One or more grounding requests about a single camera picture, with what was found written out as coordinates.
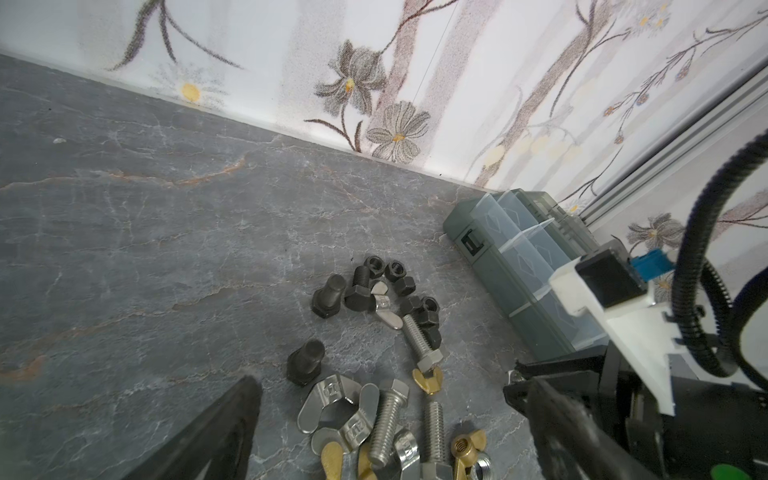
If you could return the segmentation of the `black hex bolt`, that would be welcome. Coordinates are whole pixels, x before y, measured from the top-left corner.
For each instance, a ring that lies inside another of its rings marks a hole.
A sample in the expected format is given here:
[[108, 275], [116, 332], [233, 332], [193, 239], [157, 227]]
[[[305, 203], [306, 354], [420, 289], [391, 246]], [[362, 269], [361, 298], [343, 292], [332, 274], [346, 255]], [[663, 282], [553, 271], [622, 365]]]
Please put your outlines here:
[[286, 378], [298, 386], [308, 385], [321, 373], [324, 357], [324, 344], [318, 339], [308, 340], [289, 355]]
[[344, 293], [344, 305], [355, 312], [371, 310], [375, 300], [370, 287], [370, 270], [366, 265], [357, 266], [353, 273], [351, 286]]
[[332, 274], [325, 285], [312, 297], [311, 310], [320, 318], [327, 319], [339, 313], [346, 280], [340, 274]]

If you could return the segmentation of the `silver wing nut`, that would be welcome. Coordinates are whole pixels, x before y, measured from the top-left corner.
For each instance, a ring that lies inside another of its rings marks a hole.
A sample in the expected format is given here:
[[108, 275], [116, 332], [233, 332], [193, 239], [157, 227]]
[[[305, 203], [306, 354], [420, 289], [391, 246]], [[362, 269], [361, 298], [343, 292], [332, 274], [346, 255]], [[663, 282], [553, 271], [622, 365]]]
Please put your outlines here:
[[419, 480], [421, 478], [421, 455], [416, 436], [406, 427], [398, 426], [386, 466], [397, 464], [400, 479]]
[[298, 429], [304, 434], [312, 434], [318, 429], [326, 407], [341, 401], [357, 405], [361, 389], [362, 385], [357, 381], [340, 374], [330, 375], [317, 382], [299, 411]]
[[362, 386], [358, 409], [339, 429], [322, 427], [311, 437], [311, 449], [320, 456], [331, 443], [341, 446], [344, 455], [356, 451], [372, 433], [380, 399], [380, 389], [373, 383]]
[[388, 295], [389, 286], [386, 282], [377, 280], [371, 286], [371, 293], [374, 302], [374, 315], [394, 330], [403, 328], [402, 318], [392, 310], [392, 302]]

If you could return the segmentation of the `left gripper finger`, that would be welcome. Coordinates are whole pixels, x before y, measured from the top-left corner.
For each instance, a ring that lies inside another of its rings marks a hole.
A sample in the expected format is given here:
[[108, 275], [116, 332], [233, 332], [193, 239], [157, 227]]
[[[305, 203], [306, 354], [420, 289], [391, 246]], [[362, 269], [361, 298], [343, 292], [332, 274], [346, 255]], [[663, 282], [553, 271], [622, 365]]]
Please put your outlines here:
[[244, 479], [262, 387], [242, 377], [181, 432], [130, 471], [127, 479]]

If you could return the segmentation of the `silver hex nut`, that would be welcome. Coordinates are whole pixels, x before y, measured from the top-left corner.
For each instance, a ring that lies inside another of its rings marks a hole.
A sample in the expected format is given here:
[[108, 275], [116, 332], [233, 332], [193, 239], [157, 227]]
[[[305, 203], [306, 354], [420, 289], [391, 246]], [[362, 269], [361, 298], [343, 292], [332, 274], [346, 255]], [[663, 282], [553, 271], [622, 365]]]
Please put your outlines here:
[[492, 465], [491, 458], [485, 452], [480, 452], [476, 463], [471, 467], [468, 474], [470, 480], [495, 480], [496, 474]]

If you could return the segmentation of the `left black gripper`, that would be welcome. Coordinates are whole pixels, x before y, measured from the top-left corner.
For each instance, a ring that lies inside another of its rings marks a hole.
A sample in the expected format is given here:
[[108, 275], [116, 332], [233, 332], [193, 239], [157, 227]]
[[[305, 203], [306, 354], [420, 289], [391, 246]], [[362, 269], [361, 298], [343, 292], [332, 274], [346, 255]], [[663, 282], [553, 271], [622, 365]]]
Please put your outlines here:
[[665, 415], [613, 344], [515, 371], [522, 378], [503, 395], [527, 418], [546, 479], [767, 476], [764, 391], [675, 377], [675, 412]]

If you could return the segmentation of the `black hex nut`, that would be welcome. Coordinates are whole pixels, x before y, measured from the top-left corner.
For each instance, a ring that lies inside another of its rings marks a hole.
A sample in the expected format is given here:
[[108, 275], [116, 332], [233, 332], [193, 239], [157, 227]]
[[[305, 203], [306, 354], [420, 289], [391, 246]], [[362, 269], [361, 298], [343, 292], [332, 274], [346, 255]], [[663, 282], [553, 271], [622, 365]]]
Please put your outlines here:
[[421, 330], [424, 338], [432, 349], [438, 349], [442, 344], [442, 335], [436, 326], [426, 327]]
[[377, 279], [384, 274], [386, 262], [377, 255], [370, 255], [365, 259], [364, 266], [368, 269], [370, 278]]
[[439, 310], [439, 303], [434, 297], [422, 297], [420, 307], [415, 310], [417, 325], [422, 329], [438, 327], [440, 324]]
[[407, 297], [415, 292], [416, 281], [412, 276], [406, 275], [396, 280], [393, 288], [398, 297]]
[[384, 275], [389, 282], [395, 283], [407, 275], [407, 270], [402, 262], [391, 260], [385, 266]]

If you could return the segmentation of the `brass wing nut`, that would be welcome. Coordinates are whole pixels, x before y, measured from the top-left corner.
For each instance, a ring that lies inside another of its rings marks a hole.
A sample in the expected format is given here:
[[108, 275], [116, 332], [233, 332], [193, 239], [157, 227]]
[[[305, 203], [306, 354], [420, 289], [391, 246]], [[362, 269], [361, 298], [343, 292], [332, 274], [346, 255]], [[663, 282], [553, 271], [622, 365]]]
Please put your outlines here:
[[477, 464], [487, 446], [486, 432], [482, 429], [460, 434], [451, 442], [454, 457], [453, 479], [467, 480], [469, 471]]
[[344, 463], [344, 449], [340, 443], [332, 441], [321, 450], [321, 465], [326, 480], [341, 480]]
[[370, 443], [365, 442], [359, 447], [357, 461], [358, 480], [377, 480], [378, 477], [369, 459]]
[[439, 366], [434, 366], [427, 373], [415, 368], [412, 370], [412, 378], [415, 384], [429, 396], [435, 395], [442, 390], [444, 376]]

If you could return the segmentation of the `silver hex bolt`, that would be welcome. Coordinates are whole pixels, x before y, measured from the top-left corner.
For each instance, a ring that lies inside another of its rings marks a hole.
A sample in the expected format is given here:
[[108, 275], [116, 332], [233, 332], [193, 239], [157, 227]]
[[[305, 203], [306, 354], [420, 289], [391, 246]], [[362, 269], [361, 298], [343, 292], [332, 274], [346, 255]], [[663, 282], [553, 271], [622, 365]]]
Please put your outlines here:
[[422, 478], [425, 480], [451, 480], [453, 468], [448, 462], [445, 438], [443, 407], [438, 401], [425, 404], [424, 421], [426, 428], [425, 460], [421, 463]]
[[376, 421], [371, 433], [368, 459], [376, 470], [384, 468], [391, 456], [400, 414], [408, 405], [409, 387], [399, 379], [383, 381]]
[[433, 349], [414, 318], [408, 314], [402, 317], [402, 331], [417, 357], [417, 368], [422, 373], [429, 373], [437, 367], [444, 356], [439, 348]]

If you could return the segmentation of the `grey compartment organizer box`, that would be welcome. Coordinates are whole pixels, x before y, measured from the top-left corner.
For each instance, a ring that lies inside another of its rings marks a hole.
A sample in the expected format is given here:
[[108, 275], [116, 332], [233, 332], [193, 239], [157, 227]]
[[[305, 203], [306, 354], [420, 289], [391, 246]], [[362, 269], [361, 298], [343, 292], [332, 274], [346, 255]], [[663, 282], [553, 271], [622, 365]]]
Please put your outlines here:
[[514, 189], [461, 201], [443, 230], [536, 359], [608, 343], [590, 314], [568, 314], [551, 290], [553, 273], [598, 243], [549, 194]]

